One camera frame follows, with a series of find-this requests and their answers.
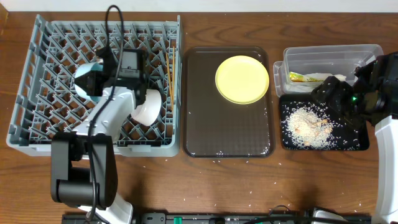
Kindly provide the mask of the light blue bowl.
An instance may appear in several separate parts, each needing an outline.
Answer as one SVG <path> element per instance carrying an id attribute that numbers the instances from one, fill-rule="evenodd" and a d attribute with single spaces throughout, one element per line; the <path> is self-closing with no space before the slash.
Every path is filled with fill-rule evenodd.
<path id="1" fill-rule="evenodd" d="M 90 100 L 92 102 L 99 102 L 101 97 L 100 96 L 89 96 L 81 87 L 77 85 L 77 78 L 83 76 L 89 71 L 102 71 L 103 66 L 93 62 L 93 63 L 85 63 L 83 65 L 80 65 L 76 71 L 75 77 L 74 77 L 74 86 L 76 93 L 78 94 L 79 97 L 82 97 L 86 100 Z"/>

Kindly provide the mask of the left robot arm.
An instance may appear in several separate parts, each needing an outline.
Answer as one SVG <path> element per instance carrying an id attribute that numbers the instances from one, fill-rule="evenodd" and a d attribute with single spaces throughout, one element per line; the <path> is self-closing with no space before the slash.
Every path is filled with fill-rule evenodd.
<path id="1" fill-rule="evenodd" d="M 99 62 L 83 64 L 75 74 L 78 96 L 96 106 L 72 131 L 52 138 L 51 197 L 85 211 L 86 222 L 131 223 L 133 206 L 118 194 L 114 143 L 128 117 L 153 124 L 162 98 L 147 88 L 145 51 L 122 49 L 116 59 L 104 47 L 96 55 Z"/>

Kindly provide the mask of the yellow plate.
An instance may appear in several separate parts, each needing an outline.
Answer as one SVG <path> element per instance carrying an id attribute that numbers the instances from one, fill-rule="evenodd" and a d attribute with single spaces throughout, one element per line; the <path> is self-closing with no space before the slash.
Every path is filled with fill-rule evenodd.
<path id="1" fill-rule="evenodd" d="M 265 96 L 270 78 L 260 61 L 250 56 L 237 55 L 219 65 L 215 73 L 215 85 L 226 100 L 248 105 Z"/>

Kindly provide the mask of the white bowl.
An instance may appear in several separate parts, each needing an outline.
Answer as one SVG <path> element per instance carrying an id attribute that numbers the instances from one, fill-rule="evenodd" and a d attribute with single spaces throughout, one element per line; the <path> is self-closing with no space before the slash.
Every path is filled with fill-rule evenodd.
<path id="1" fill-rule="evenodd" d="M 138 105 L 131 113 L 133 120 L 143 124 L 144 126 L 152 125 L 162 107 L 162 97 L 158 90 L 148 89 L 146 91 L 146 100 L 142 105 Z"/>

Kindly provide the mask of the green orange snack wrapper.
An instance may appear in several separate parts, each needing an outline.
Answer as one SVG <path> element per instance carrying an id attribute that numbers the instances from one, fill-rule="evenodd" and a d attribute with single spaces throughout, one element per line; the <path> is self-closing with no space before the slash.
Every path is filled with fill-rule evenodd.
<path id="1" fill-rule="evenodd" d="M 317 73 L 302 75 L 296 72 L 289 72 L 289 78 L 292 82 L 322 82 L 323 79 Z"/>

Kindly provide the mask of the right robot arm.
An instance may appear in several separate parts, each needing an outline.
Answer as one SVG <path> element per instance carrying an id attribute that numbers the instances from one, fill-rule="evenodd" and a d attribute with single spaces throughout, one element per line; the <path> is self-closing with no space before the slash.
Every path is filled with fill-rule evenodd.
<path id="1" fill-rule="evenodd" d="M 354 85 L 327 77 L 311 96 L 324 103 L 352 128 L 374 126 L 379 168 L 373 223 L 397 223 L 397 53 L 376 57 L 356 68 Z"/>

